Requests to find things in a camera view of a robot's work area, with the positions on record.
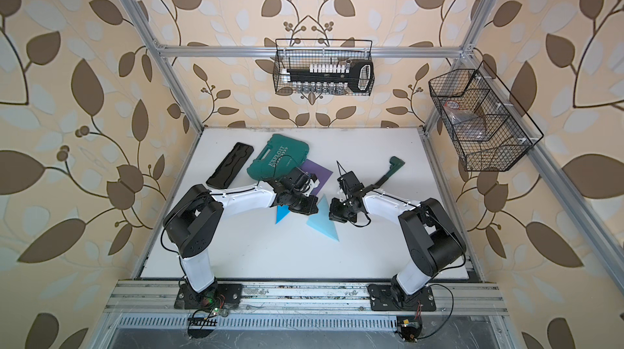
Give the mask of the light blue square paper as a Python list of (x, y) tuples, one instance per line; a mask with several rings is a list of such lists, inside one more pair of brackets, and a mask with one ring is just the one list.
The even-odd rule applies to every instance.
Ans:
[(318, 231), (322, 235), (327, 236), (328, 238), (339, 242), (339, 236), (336, 231), (336, 225), (333, 221), (330, 220), (330, 204), (326, 196), (323, 196), (321, 200), (318, 202), (318, 212), (314, 215), (311, 215), (306, 224), (308, 227), (313, 230)]

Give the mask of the purple square paper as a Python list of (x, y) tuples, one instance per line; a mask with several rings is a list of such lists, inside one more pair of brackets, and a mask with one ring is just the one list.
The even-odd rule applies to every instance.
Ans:
[(332, 172), (331, 170), (323, 167), (316, 162), (312, 162), (309, 159), (306, 159), (301, 165), (301, 169), (309, 174), (313, 174), (318, 179), (318, 186), (312, 191), (312, 195), (317, 196), (327, 181), (331, 178)]

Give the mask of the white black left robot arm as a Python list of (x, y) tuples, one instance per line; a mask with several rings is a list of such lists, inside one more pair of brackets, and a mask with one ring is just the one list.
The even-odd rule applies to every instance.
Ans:
[(318, 185), (315, 174), (296, 167), (278, 179), (249, 187), (222, 191), (211, 191), (201, 184), (191, 187), (163, 224), (164, 233), (176, 246), (175, 253), (191, 290), (203, 294), (217, 286), (208, 248), (222, 218), (276, 206), (306, 216), (317, 214), (319, 198), (312, 191)]

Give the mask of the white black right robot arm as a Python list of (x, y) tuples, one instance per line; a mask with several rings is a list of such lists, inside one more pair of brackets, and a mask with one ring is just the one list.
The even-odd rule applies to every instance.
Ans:
[(362, 228), (358, 215), (372, 215), (396, 222), (400, 227), (410, 262), (391, 280), (395, 304), (412, 300), (429, 282), (457, 259), (466, 257), (466, 244), (442, 204), (433, 198), (412, 203), (380, 191), (395, 170), (389, 170), (369, 186), (349, 171), (337, 181), (344, 199), (334, 198), (329, 208), (333, 222)]

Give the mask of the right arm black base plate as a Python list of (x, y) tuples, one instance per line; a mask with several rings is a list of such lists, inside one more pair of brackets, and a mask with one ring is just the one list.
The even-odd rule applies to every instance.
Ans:
[(370, 308), (374, 312), (435, 312), (436, 302), (432, 289), (423, 287), (413, 295), (405, 295), (395, 285), (370, 284), (367, 286)]

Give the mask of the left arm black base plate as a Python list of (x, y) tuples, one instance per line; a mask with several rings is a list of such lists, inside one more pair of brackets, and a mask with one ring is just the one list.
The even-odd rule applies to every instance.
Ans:
[(188, 282), (179, 282), (178, 294), (175, 297), (175, 309), (215, 309), (223, 307), (236, 308), (242, 299), (243, 286), (240, 283), (214, 282), (201, 292), (196, 292)]

